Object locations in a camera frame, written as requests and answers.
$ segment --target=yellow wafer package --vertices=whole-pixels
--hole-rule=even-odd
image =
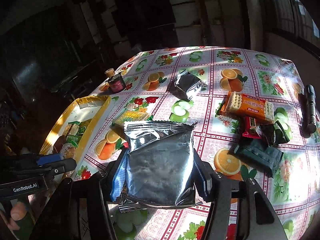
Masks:
[[[124,122],[134,122],[134,121],[143,121],[150,117],[150,114],[145,112],[136,112],[136,111],[129,111],[126,110],[122,112],[120,115],[118,115],[113,122],[124,126]]]
[[[230,91],[228,93],[221,112],[250,116],[262,123],[275,122],[273,104],[271,102],[238,92]]]

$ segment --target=dark green snack package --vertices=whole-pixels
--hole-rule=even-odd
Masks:
[[[260,125],[259,130],[266,138],[269,146],[288,143],[290,141],[279,121],[276,121],[274,124]]]
[[[72,145],[77,148],[81,138],[81,135],[68,135],[67,143],[72,143]]]
[[[277,148],[269,147],[261,139],[241,137],[234,154],[248,165],[252,164],[261,168],[269,177],[273,177],[279,167],[283,152]]]

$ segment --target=wooden bottle cap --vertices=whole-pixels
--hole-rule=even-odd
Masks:
[[[110,68],[110,69],[105,71],[105,74],[106,74],[107,77],[113,77],[116,73],[115,73],[113,68]]]

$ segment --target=orange biscuit package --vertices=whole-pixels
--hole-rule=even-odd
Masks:
[[[273,104],[238,92],[229,92],[226,102],[221,108],[222,113],[233,113],[250,116],[262,123],[274,123]]]

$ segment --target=silver foil bag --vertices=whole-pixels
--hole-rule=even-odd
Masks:
[[[202,82],[200,78],[192,75],[188,70],[178,73],[174,79],[174,86],[180,89],[185,98],[191,100],[202,89],[207,87],[207,84]]]
[[[129,144],[121,212],[134,209],[177,209],[195,200],[193,129],[170,121],[125,122]]]

